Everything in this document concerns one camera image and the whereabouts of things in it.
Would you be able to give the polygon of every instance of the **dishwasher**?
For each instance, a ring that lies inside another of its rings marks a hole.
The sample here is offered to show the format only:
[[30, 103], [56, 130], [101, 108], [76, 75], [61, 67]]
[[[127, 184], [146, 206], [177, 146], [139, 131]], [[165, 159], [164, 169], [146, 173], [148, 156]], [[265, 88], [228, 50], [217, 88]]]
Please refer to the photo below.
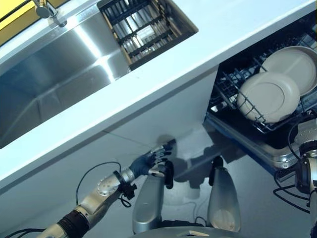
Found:
[[[316, 51], [316, 30], [314, 11], [219, 65], [206, 122], [229, 137], [271, 174], [297, 162], [288, 147], [288, 133], [294, 124], [317, 111], [317, 88], [300, 98], [292, 115], [276, 123], [263, 123], [261, 116], [256, 121], [247, 119], [237, 105], [239, 89], [259, 72], [267, 57], [282, 48], [305, 46]], [[294, 138], [297, 133], [295, 127], [290, 134], [290, 142], [296, 152], [298, 146]]]

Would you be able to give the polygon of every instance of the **cream plate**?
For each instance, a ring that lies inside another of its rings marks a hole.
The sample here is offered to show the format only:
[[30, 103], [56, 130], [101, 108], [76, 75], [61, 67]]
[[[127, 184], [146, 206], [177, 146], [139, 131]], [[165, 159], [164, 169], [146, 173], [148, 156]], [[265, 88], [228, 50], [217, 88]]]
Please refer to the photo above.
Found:
[[317, 53], [302, 46], [286, 47], [269, 56], [262, 66], [270, 72], [284, 73], [297, 84], [304, 96], [317, 86]]
[[[259, 112], [253, 109], [243, 95]], [[250, 120], [274, 123], [291, 115], [297, 108], [299, 100], [299, 89], [290, 77], [282, 73], [264, 72], [252, 76], [242, 85], [237, 97], [237, 105]]]

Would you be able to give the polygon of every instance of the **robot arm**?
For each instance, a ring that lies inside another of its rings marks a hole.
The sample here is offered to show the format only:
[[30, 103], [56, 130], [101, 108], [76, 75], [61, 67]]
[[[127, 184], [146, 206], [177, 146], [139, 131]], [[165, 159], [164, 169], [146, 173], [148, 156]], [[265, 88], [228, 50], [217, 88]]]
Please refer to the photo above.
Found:
[[317, 238], [317, 119], [298, 125], [295, 143], [299, 146], [300, 160], [294, 166], [279, 171], [278, 178], [285, 180], [295, 173], [296, 188], [310, 196], [311, 236]]
[[37, 238], [81, 238], [104, 217], [108, 208], [122, 193], [129, 200], [134, 197], [136, 185], [131, 185], [131, 182], [137, 177], [170, 177], [155, 167], [155, 161], [166, 155], [166, 151], [171, 149], [171, 143], [173, 142], [142, 155], [121, 173], [114, 171], [109, 177], [100, 180], [96, 188], [74, 210], [48, 227]]

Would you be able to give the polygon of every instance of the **wire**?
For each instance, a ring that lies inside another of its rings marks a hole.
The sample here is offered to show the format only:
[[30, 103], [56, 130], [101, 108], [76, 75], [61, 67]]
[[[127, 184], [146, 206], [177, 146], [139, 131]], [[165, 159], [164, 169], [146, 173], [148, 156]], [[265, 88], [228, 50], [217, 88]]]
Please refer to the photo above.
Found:
[[84, 180], [85, 176], [93, 169], [101, 166], [101, 165], [106, 165], [106, 164], [117, 164], [119, 165], [119, 172], [121, 172], [121, 164], [117, 161], [110, 161], [110, 162], [104, 162], [104, 163], [101, 163], [101, 164], [98, 164], [98, 165], [95, 165], [93, 166], [91, 169], [89, 169], [87, 172], [85, 172], [85, 174], [81, 177], [78, 185], [77, 185], [77, 188], [76, 188], [76, 205], [78, 205], [78, 190], [79, 190], [79, 187], [80, 187], [80, 184], [82, 183], [82, 181]]
[[21, 238], [23, 236], [25, 236], [26, 234], [29, 234], [30, 232], [25, 232], [25, 233], [22, 233], [21, 235], [19, 235], [17, 238]]
[[296, 204], [294, 204], [294, 203], [288, 201], [288, 200], [285, 199], [284, 197], [282, 197], [282, 196], [280, 196], [280, 195], [277, 194], [278, 191], [284, 191], [284, 189], [289, 189], [289, 188], [293, 188], [293, 187], [295, 187], [295, 185], [290, 185], [290, 186], [286, 186], [286, 187], [282, 187], [282, 188], [277, 188], [277, 189], [273, 190], [273, 194], [274, 194], [275, 196], [277, 196], [279, 199], [281, 199], [281, 200], [283, 200], [284, 202], [286, 202], [287, 204], [289, 204], [289, 205], [291, 205], [291, 206], [293, 206], [293, 207], [295, 207], [295, 208], [297, 208], [297, 209], [299, 209], [299, 210], [301, 210], [301, 211], [306, 212], [306, 213], [309, 214], [309, 213], [310, 213], [309, 210], [306, 210], [306, 209], [304, 209], [304, 208], [302, 208], [302, 207], [300, 207], [300, 206], [297, 206]]
[[311, 207], [311, 197], [312, 197], [312, 194], [314, 193], [314, 192], [317, 192], [317, 188], [315, 188], [313, 191], [311, 191], [311, 193], [309, 194], [309, 203], [307, 203], [307, 206], [308, 207]]
[[300, 195], [291, 193], [291, 192], [287, 191], [286, 189], [284, 189], [284, 187], [282, 187], [282, 186], [279, 184], [279, 182], [277, 181], [277, 174], [278, 174], [278, 172], [279, 172], [279, 171], [276, 171], [276, 172], [274, 173], [274, 181], [275, 181], [276, 185], [277, 185], [282, 191], [286, 192], [287, 194], [289, 194], [289, 195], [291, 195], [291, 196], [294, 196], [294, 197], [297, 197], [297, 198], [300, 198], [300, 199], [303, 199], [303, 200], [306, 200], [306, 201], [309, 201], [309, 200], [310, 200], [310, 199], [307, 198], [307, 197], [302, 197], [302, 196], [300, 196]]
[[292, 154], [296, 157], [296, 159], [298, 161], [301, 160], [301, 158], [295, 153], [295, 151], [293, 150], [292, 148], [292, 145], [291, 145], [291, 141], [290, 141], [290, 137], [291, 137], [291, 133], [292, 131], [294, 130], [294, 128], [296, 126], [298, 126], [298, 124], [302, 121], [303, 119], [300, 119], [298, 120], [294, 125], [292, 125], [292, 127], [290, 128], [289, 132], [288, 132], [288, 136], [287, 136], [287, 145], [288, 145], [288, 148], [290, 149], [290, 151], [292, 152]]
[[201, 217], [201, 216], [197, 216], [197, 217], [195, 218], [195, 223], [197, 223], [198, 218], [202, 219], [202, 220], [205, 222], [205, 227], [206, 227], [206, 226], [207, 226], [207, 221], [206, 221], [203, 217]]
[[19, 234], [19, 233], [23, 233], [23, 235], [26, 235], [26, 234], [31, 233], [31, 232], [43, 232], [43, 231], [45, 231], [45, 229], [26, 228], [26, 229], [22, 229], [22, 230], [18, 230], [16, 232], [13, 232], [13, 233], [9, 234], [8, 236], [6, 236], [5, 238], [10, 238], [10, 237], [15, 236], [16, 234]]
[[128, 200], [125, 200], [125, 199], [123, 198], [123, 194], [121, 194], [121, 197], [118, 198], [118, 200], [121, 201], [121, 203], [122, 203], [122, 205], [123, 205], [124, 207], [129, 208], [129, 207], [132, 206], [132, 204], [131, 204]]
[[292, 133], [292, 131], [294, 130], [294, 128], [295, 128], [296, 126], [298, 126], [298, 124], [299, 124], [300, 122], [302, 122], [302, 121], [304, 121], [304, 120], [306, 120], [307, 118], [310, 118], [310, 117], [312, 117], [312, 116], [314, 116], [314, 115], [306, 115], [306, 116], [304, 116], [303, 118], [300, 118], [294, 125], [292, 125], [292, 127], [291, 127], [290, 130], [288, 131], [287, 145], [288, 145], [288, 148], [290, 149], [290, 151], [292, 152], [292, 154], [296, 157], [296, 159], [297, 159], [298, 161], [300, 161], [301, 158], [295, 153], [295, 151], [294, 151], [293, 148], [292, 148], [292, 145], [291, 145], [291, 142], [290, 142], [291, 133]]

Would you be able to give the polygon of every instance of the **dishwasher rack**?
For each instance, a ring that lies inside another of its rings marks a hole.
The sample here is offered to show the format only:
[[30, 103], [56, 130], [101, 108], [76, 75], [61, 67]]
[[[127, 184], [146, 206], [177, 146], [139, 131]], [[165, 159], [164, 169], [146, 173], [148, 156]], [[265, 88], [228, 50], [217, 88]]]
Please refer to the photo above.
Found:
[[99, 8], [132, 70], [197, 32], [170, 0], [112, 0]]
[[[251, 108], [244, 116], [254, 110], [259, 116], [255, 121], [248, 121], [264, 134], [274, 131], [290, 121], [299, 120], [304, 114], [310, 113], [310, 110], [317, 106], [317, 88], [300, 99], [300, 103], [292, 115], [277, 123], [265, 123], [264, 116], [257, 110], [256, 106], [248, 99], [248, 97], [240, 91], [242, 84], [258, 73], [265, 59], [274, 52], [288, 46], [305, 46], [316, 51], [316, 33], [313, 31], [312, 26], [306, 25], [305, 23], [305, 20], [302, 19], [300, 22], [296, 23], [297, 26], [290, 26], [289, 29], [291, 29], [291, 34], [289, 34], [287, 30], [286, 32], [279, 32], [279, 36], [281, 36], [281, 34], [286, 34], [286, 37], [277, 42], [271, 42], [269, 38], [272, 37], [274, 39], [278, 36], [269, 36], [268, 39], [264, 39], [257, 46], [253, 46], [254, 49], [257, 49], [254, 50], [254, 52], [252, 49], [249, 49], [247, 53], [243, 52], [234, 56], [232, 59], [229, 59], [228, 62], [224, 63], [224, 67], [221, 67], [222, 65], [220, 64], [209, 103], [209, 111], [217, 112], [226, 107], [238, 110], [239, 107], [242, 106], [237, 105], [237, 96], [240, 94], [244, 97], [244, 103], [248, 103], [248, 107]], [[247, 63], [241, 66], [235, 66], [236, 64], [239, 64], [237, 63], [239, 57], [240, 60], [242, 59], [242, 61], [246, 61]]]

